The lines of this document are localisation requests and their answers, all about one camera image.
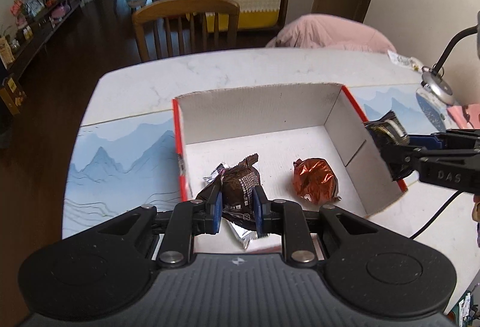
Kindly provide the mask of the dark brown snack packet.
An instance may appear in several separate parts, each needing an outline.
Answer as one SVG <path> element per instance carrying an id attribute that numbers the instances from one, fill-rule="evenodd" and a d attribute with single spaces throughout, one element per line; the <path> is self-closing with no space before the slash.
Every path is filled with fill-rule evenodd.
<path id="1" fill-rule="evenodd" d="M 210 175 L 203 178 L 204 188 L 197 200 L 214 204 L 215 226 L 220 228 L 222 218 L 227 220 L 233 236 L 247 250 L 251 240 L 258 239 L 254 193 L 260 186 L 260 173 L 254 167 L 257 153 L 247 156 L 237 165 L 227 167 L 220 163 Z"/>

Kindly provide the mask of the black gold snack packet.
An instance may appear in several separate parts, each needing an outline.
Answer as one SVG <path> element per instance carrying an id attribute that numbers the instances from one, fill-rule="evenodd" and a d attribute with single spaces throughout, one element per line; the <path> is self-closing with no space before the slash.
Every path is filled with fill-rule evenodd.
<path id="1" fill-rule="evenodd" d="M 378 149 L 387 145 L 409 144 L 409 135 L 393 110 L 390 110 L 378 120 L 365 122 L 364 126 Z"/>

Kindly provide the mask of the pink paper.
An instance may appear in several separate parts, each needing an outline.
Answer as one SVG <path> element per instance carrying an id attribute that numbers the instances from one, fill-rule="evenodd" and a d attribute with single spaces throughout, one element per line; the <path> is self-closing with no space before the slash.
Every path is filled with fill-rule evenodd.
<path id="1" fill-rule="evenodd" d="M 448 114 L 460 129 L 480 129 L 480 105 L 449 106 Z"/>

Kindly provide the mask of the copper foil snack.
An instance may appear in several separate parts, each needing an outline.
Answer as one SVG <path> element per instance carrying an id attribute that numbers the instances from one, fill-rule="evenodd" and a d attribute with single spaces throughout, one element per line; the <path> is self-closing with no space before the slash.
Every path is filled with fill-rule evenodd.
<path id="1" fill-rule="evenodd" d="M 338 179 L 324 158 L 298 159 L 293 167 L 292 185 L 299 198 L 318 206 L 341 199 Z"/>

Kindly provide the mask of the silver desk lamp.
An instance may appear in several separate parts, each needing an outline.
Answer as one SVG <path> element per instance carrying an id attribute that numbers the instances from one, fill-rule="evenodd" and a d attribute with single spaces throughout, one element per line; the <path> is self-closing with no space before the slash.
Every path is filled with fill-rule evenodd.
<path id="1" fill-rule="evenodd" d="M 469 36 L 476 36 L 477 54 L 479 54 L 479 14 L 477 14 L 477 21 L 473 27 L 459 31 L 450 39 L 438 61 L 432 67 L 422 67 L 421 86 L 447 106 L 453 106 L 456 103 L 456 98 L 453 95 L 451 86 L 443 78 L 445 63 L 456 45 Z"/>

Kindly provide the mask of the white wrapper on table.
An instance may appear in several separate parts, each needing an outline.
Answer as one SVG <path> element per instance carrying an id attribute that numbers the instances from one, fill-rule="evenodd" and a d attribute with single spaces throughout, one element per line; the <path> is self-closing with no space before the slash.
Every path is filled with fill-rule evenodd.
<path id="1" fill-rule="evenodd" d="M 397 67 L 406 68 L 408 70 L 413 70 L 416 72 L 422 72 L 423 64 L 420 60 L 414 57 L 406 57 L 395 53 L 391 50 L 387 51 L 387 55 L 391 62 Z"/>

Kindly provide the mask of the blue mountain table mat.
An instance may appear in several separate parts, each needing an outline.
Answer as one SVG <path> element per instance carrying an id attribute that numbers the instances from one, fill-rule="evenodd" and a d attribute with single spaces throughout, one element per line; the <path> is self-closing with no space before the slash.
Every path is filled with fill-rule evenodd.
<path id="1" fill-rule="evenodd" d="M 181 199 L 171 110 L 80 128 L 64 194 L 65 238 L 143 204 Z"/>

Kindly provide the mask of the red cardboard box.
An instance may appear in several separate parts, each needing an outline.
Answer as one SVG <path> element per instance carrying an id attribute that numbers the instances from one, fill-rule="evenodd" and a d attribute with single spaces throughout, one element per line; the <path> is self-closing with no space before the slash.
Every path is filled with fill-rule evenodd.
<path id="1" fill-rule="evenodd" d="M 298 159 L 322 158 L 338 180 L 339 206 L 361 217 L 388 208 L 408 190 L 391 178 L 365 129 L 367 118 L 339 83 L 295 83 L 191 92 L 172 102 L 182 200 L 204 188 L 219 164 L 256 154 L 271 200 L 295 195 Z"/>

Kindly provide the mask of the pink jacket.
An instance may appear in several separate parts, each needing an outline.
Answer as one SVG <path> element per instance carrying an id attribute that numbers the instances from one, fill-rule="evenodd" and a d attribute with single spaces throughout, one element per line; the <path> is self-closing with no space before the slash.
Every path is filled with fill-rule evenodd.
<path id="1" fill-rule="evenodd" d="M 328 14 L 305 14 L 287 24 L 266 48 L 336 49 L 366 53 L 396 52 L 386 36 L 361 22 Z"/>

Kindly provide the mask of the yellow cardboard box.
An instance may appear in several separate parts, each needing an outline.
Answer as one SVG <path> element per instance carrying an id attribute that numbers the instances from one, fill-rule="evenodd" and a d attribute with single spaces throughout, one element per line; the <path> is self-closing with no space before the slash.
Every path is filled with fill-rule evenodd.
<path id="1" fill-rule="evenodd" d="M 18 84 L 13 75 L 9 75 L 1 82 L 1 99 L 13 116 L 19 115 L 26 99 L 26 93 Z"/>

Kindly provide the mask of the wooden dining chair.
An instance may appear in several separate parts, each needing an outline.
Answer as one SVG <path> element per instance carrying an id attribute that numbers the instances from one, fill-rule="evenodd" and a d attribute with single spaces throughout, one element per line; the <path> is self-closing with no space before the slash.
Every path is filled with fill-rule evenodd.
<path id="1" fill-rule="evenodd" d="M 167 56 L 174 56 L 173 34 L 176 34 L 180 55 L 185 55 L 185 46 L 191 53 L 197 51 L 196 40 L 201 40 L 202 51 L 208 51 L 208 15 L 213 15 L 213 48 L 219 50 L 220 16 L 227 20 L 226 47 L 233 49 L 237 43 L 240 6 L 233 0 L 161 0 L 146 5 L 133 13 L 132 23 L 141 61 L 151 61 L 146 42 L 145 27 L 152 27 L 154 49 L 157 59 L 162 59 L 159 22 L 163 22 Z"/>

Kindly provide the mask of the dark tv cabinet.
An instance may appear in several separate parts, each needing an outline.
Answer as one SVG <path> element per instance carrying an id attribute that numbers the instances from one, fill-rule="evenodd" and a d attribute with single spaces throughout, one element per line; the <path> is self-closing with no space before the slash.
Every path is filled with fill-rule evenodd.
<path id="1" fill-rule="evenodd" d="M 15 60 L 8 67 L 1 62 L 1 80 L 8 75 L 15 75 L 19 78 L 32 59 L 47 45 L 49 39 L 59 30 L 59 28 L 69 20 L 69 18 L 80 9 L 82 0 L 58 0 L 55 5 L 45 8 L 31 22 L 32 38 L 26 40 L 20 46 L 20 50 L 14 55 Z M 57 8 L 67 8 L 67 12 L 61 18 L 54 18 L 54 11 Z"/>

